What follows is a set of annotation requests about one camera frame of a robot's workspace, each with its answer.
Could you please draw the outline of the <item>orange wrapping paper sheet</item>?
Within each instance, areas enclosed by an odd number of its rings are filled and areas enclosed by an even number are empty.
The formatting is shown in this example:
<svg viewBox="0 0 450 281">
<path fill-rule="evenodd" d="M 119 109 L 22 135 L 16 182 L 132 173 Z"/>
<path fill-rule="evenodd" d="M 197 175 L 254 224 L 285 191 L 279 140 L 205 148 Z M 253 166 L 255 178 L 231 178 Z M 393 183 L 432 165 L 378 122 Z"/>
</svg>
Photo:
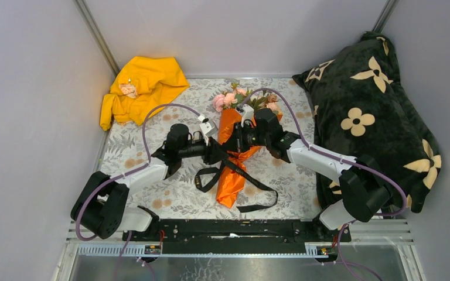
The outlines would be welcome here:
<svg viewBox="0 0 450 281">
<path fill-rule="evenodd" d="M 226 140 L 228 140 L 232 133 L 233 125 L 240 123 L 241 116 L 235 109 L 225 109 L 220 117 L 218 133 L 219 144 L 222 145 Z M 255 120 L 252 122 L 246 122 L 245 125 L 252 125 L 260 130 L 261 136 L 264 137 L 264 147 L 266 147 L 269 137 L 265 135 L 261 128 L 256 126 Z M 229 158 L 220 166 L 221 172 L 216 195 L 216 200 L 218 203 L 231 208 L 235 204 L 239 192 L 244 188 L 246 182 L 248 182 L 261 191 L 273 192 L 275 194 L 275 200 L 267 205 L 253 204 L 238 206 L 237 209 L 239 212 L 249 213 L 276 205 L 278 201 L 278 192 L 247 174 L 247 169 L 244 164 L 244 162 L 259 151 L 261 147 L 262 146 L 252 147 L 249 151 L 243 153 L 229 152 L 225 150 L 229 154 Z"/>
</svg>

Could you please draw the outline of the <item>pink fake flower bunch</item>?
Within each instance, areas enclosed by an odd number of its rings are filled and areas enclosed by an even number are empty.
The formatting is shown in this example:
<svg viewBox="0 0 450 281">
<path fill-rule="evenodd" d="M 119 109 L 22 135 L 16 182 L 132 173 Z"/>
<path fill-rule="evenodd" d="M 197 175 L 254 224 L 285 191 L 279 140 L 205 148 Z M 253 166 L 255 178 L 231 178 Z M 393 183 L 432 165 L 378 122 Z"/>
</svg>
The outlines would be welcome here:
<svg viewBox="0 0 450 281">
<path fill-rule="evenodd" d="M 270 90 L 260 90 L 254 93 L 249 88 L 242 88 L 239 83 L 231 83 L 231 92 L 225 93 L 224 109 L 234 109 L 238 105 L 249 105 L 253 110 L 268 108 L 273 113 L 279 115 L 281 110 L 277 104 L 278 96 Z"/>
</svg>

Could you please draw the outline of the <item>pink fake flower stem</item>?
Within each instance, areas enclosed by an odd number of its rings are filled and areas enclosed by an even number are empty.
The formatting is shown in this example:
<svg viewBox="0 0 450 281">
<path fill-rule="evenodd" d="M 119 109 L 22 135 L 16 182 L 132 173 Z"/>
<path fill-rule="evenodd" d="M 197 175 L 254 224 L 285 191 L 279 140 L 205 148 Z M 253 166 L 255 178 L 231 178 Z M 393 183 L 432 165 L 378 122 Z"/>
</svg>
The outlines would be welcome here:
<svg viewBox="0 0 450 281">
<path fill-rule="evenodd" d="M 236 94 L 233 92 L 218 94 L 212 99 L 212 106 L 217 112 L 222 112 L 224 109 L 229 109 L 236 103 Z"/>
</svg>

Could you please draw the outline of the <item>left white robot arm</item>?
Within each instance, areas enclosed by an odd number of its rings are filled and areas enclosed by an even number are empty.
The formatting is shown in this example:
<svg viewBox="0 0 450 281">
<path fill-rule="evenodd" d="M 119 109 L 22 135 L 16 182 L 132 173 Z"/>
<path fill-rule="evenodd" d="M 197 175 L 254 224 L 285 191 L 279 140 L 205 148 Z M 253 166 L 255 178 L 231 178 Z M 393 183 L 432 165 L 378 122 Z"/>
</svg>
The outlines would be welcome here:
<svg viewBox="0 0 450 281">
<path fill-rule="evenodd" d="M 199 131 L 191 135 L 184 124 L 171 126 L 162 146 L 147 162 L 117 176 L 101 171 L 87 180 L 71 209 L 75 232 L 81 241 L 107 239 L 118 230 L 136 231 L 146 241 L 158 234 L 154 216 L 142 207 L 128 208 L 127 200 L 142 189 L 170 178 L 185 158 L 201 157 L 206 164 L 227 158 L 213 135 L 218 131 L 212 121 L 204 121 Z"/>
</svg>

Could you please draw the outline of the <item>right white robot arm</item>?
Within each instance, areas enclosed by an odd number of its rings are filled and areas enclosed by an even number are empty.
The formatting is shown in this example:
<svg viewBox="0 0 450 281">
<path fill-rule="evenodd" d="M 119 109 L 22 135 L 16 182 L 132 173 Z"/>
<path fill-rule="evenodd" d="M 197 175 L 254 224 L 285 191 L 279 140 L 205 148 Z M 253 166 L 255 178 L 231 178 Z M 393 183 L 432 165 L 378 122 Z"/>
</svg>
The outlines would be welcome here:
<svg viewBox="0 0 450 281">
<path fill-rule="evenodd" d="M 392 197 L 392 186 L 378 174 L 378 165 L 369 156 L 338 155 L 313 145 L 301 135 L 288 132 L 270 109 L 256 113 L 240 111 L 241 121 L 234 123 L 231 135 L 222 147 L 243 153 L 262 146 L 287 163 L 305 166 L 334 181 L 342 198 L 317 215 L 312 232 L 320 241 L 333 237 L 336 230 L 351 221 L 368 222 Z"/>
</svg>

